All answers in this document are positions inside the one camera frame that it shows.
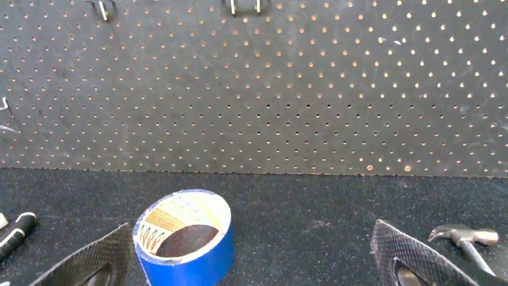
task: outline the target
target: speckled black countertop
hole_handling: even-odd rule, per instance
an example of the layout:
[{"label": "speckled black countertop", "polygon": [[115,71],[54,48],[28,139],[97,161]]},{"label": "speckled black countertop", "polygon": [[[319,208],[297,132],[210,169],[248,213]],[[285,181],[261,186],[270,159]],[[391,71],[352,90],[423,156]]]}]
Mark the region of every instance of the speckled black countertop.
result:
[{"label": "speckled black countertop", "polygon": [[[479,250],[508,280],[508,180],[0,169],[0,212],[12,220],[33,211],[40,222],[0,264],[0,282],[27,285],[105,230],[188,188],[217,192],[231,206],[236,256],[223,285],[377,285],[369,254],[377,218],[421,240],[444,223],[495,228],[500,243]],[[437,246],[454,251],[445,240]],[[144,283],[133,260],[127,285]]]}]

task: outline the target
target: blue painter's tape roll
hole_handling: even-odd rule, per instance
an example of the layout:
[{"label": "blue painter's tape roll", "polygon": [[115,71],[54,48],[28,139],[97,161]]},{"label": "blue painter's tape roll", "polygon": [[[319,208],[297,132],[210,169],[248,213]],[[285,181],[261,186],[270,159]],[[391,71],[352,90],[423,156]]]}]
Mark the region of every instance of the blue painter's tape roll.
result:
[{"label": "blue painter's tape roll", "polygon": [[133,240],[151,286],[215,285],[233,263],[231,210],[212,191],[158,200],[138,218]]}]

